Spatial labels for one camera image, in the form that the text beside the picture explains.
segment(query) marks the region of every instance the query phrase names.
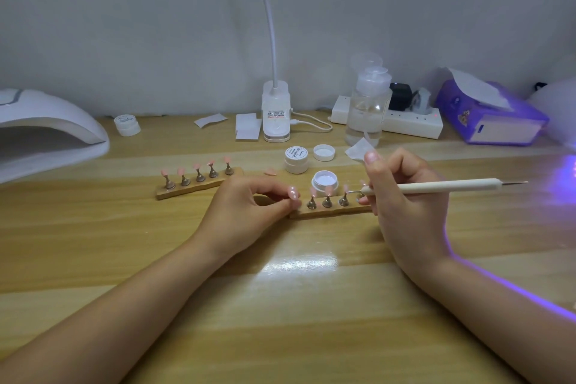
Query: fingernail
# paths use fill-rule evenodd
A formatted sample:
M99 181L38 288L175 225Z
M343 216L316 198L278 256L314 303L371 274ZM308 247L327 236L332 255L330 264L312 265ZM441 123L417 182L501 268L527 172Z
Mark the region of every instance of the fingernail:
M364 161L366 162L366 164L371 164L374 161L378 161L381 158L382 157L380 156L380 154L376 151L370 151L367 152L366 155L364 155Z
M292 200L298 200L300 197L300 193L293 185L288 187L288 197Z

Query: hand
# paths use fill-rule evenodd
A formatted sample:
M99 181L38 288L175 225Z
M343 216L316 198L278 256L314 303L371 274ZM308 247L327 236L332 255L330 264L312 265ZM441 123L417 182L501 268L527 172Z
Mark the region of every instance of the hand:
M274 201L258 206L254 194ZM220 185L193 239L201 238L230 258L256 241L264 230L302 205L295 187L270 177L231 177Z
M371 151L364 156L375 196L360 203L372 206L386 243L410 277L452 257L446 238L449 193L403 195L398 184L442 181L422 158L398 149L387 159Z

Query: white dotting tool handle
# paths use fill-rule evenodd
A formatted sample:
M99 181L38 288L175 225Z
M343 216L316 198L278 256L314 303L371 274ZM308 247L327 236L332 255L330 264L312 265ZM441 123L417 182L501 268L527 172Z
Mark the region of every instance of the white dotting tool handle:
M462 181L416 182L413 184L398 184L398 188L404 194L500 190L502 188L502 181L496 178L486 178L464 179ZM362 193L366 196L373 196L374 190L368 186L364 186L362 187Z

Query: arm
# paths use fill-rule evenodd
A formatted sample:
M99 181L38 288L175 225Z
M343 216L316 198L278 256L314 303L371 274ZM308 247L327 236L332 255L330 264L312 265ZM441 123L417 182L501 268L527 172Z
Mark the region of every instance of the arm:
M421 158L399 149L364 158L371 204L400 268L482 342L534 384L576 376L576 316L455 256L446 238L448 194L405 196L397 184L439 181Z
M254 193L277 202L257 206ZM226 181L189 240L14 352L0 364L0 376L14 384L119 382L190 295L298 208L298 197L293 187L272 178Z

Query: person's left hand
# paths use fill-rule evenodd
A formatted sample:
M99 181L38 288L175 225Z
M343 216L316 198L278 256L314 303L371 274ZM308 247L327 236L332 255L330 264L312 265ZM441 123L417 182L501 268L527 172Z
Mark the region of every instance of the person's left hand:
M274 201L259 206L254 194ZM218 253L232 257L246 249L264 230L302 205L295 187L264 176L234 176L224 181L192 239L206 240Z

